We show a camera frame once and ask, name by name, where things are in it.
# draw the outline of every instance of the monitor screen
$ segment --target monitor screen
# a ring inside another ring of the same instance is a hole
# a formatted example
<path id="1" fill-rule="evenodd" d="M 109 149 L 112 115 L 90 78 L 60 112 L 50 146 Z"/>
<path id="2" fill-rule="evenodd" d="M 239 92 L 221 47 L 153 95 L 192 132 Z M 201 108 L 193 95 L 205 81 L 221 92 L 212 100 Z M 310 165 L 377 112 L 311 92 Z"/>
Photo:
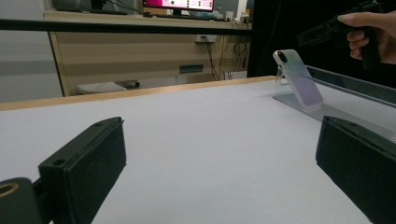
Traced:
<path id="1" fill-rule="evenodd" d="M 214 0 L 143 0 L 143 7 L 169 8 L 173 10 L 213 11 Z"/>

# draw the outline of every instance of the finger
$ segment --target finger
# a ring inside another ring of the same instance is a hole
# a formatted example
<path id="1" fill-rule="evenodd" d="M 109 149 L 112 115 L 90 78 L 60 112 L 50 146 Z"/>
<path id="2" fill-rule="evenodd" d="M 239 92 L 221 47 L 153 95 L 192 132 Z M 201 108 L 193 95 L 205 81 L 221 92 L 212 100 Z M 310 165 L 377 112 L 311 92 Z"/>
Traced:
<path id="1" fill-rule="evenodd" d="M 361 60 L 361 49 L 353 49 L 350 51 L 350 56 L 354 59 Z"/>
<path id="2" fill-rule="evenodd" d="M 351 49 L 359 49 L 366 46 L 369 43 L 369 38 L 363 38 L 362 40 L 352 41 L 349 43 Z"/>
<path id="3" fill-rule="evenodd" d="M 373 13 L 373 12 L 357 12 L 341 15 L 337 17 L 340 22 L 354 26 L 372 26 L 383 30 L 387 30 L 391 26 L 391 21 L 387 18 L 386 14 Z"/>
<path id="4" fill-rule="evenodd" d="M 364 31 L 362 30 L 351 31 L 346 35 L 346 39 L 348 41 L 357 41 L 357 40 L 362 40 L 363 38 L 364 38 Z"/>

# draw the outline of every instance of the wooden panel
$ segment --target wooden panel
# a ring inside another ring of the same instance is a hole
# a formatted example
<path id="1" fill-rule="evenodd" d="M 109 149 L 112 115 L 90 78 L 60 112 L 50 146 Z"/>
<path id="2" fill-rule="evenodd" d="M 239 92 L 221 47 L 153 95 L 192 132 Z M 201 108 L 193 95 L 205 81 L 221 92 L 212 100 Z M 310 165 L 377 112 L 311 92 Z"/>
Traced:
<path id="1" fill-rule="evenodd" d="M 195 35 L 56 33 L 51 39 L 65 95 L 74 95 L 77 84 L 185 76 L 179 67 L 189 64 L 203 64 L 204 71 L 188 75 L 212 77 L 206 43 L 196 43 Z M 218 36 L 211 44 L 219 74 L 220 66 L 225 72 L 246 70 L 238 65 L 246 54 L 234 54 L 240 40 Z"/>

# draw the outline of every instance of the black block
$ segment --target black block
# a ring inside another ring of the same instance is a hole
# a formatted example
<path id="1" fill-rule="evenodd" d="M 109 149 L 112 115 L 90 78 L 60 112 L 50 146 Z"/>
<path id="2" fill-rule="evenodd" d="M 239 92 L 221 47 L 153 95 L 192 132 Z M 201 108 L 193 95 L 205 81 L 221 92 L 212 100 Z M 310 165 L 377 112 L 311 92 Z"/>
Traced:
<path id="1" fill-rule="evenodd" d="M 374 223 L 396 223 L 396 145 L 360 125 L 322 121 L 318 166 Z"/>
<path id="2" fill-rule="evenodd" d="M 126 165 L 121 118 L 93 124 L 39 166 L 54 223 L 88 224 Z"/>

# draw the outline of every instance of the cable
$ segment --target cable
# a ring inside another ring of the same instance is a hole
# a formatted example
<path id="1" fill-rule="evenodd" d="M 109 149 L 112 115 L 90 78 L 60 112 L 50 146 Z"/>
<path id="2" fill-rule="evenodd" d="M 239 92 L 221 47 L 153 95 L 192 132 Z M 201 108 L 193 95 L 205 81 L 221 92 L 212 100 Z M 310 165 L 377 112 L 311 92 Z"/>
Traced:
<path id="1" fill-rule="evenodd" d="M 215 66 L 213 65 L 213 58 L 212 58 L 212 48 L 210 47 L 210 42 L 209 39 L 206 36 L 202 37 L 205 42 L 206 42 L 206 47 L 207 47 L 207 53 L 209 54 L 209 60 L 210 60 L 210 66 L 212 68 L 212 76 L 215 79 L 215 81 L 220 81 L 220 77 L 218 72 L 216 71 Z"/>

